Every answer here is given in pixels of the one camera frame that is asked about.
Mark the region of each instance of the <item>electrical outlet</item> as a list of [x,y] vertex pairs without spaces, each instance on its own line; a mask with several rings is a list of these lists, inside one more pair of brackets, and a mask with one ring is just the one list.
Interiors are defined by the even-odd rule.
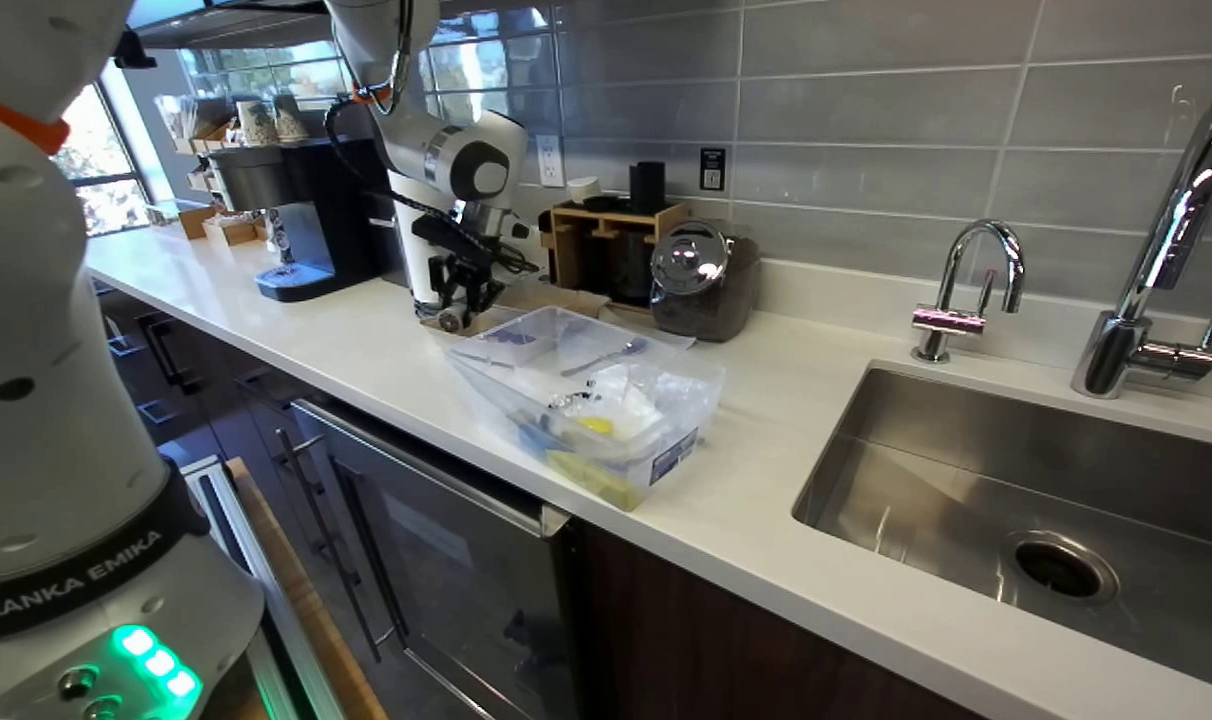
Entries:
[[701,148],[696,186],[701,186],[706,192],[724,192],[724,177],[730,177],[730,154],[724,154],[724,148]]

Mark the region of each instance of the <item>box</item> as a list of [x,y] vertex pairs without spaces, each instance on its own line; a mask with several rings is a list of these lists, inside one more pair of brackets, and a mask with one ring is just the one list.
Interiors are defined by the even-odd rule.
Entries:
[[651,244],[674,235],[674,230],[689,221],[683,204],[667,204],[657,212],[588,212],[577,204],[560,204],[548,212],[544,250],[552,259],[552,281],[560,289],[584,289],[614,298],[619,305],[648,310],[651,298]]
[[638,509],[720,404],[724,367],[689,339],[563,310],[524,313],[452,347],[512,442],[618,509]]
[[218,218],[218,209],[181,209],[177,225],[187,242],[203,242],[210,235],[210,218]]
[[259,244],[269,231],[252,221],[252,212],[240,218],[210,218],[203,235],[218,244]]

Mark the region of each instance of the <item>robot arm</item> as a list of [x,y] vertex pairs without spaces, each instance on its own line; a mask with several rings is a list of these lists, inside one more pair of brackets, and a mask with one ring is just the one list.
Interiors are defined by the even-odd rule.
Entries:
[[[100,74],[124,13],[129,0],[0,4],[0,716],[89,716],[118,692],[119,716],[144,700],[181,716],[259,615],[118,382],[81,271],[83,212],[50,162],[50,129]],[[100,665],[132,625],[181,650],[181,695],[158,695],[138,665]]]
[[472,129],[445,124],[404,95],[442,23],[442,0],[329,0],[331,37],[354,69],[362,106],[373,109],[389,157],[400,257],[415,318],[463,329],[499,286],[492,257],[530,235],[512,218],[524,162],[519,124],[486,114]]

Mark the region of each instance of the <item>stainless steel sink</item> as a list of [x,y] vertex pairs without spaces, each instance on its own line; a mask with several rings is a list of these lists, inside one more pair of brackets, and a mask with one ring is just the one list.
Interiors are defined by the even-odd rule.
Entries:
[[1212,445],[872,367],[797,519],[1212,683]]

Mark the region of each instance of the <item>green light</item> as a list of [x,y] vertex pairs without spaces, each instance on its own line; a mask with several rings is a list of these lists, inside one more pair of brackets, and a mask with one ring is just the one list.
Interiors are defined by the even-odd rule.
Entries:
[[132,629],[132,632],[124,632],[119,650],[129,657],[147,657],[158,650],[158,635],[147,629]]
[[169,679],[169,692],[171,692],[177,700],[199,692],[195,671],[177,671],[177,675]]
[[147,671],[152,671],[152,675],[169,675],[171,667],[177,667],[177,657],[171,657],[171,654],[160,650],[158,657],[147,657]]

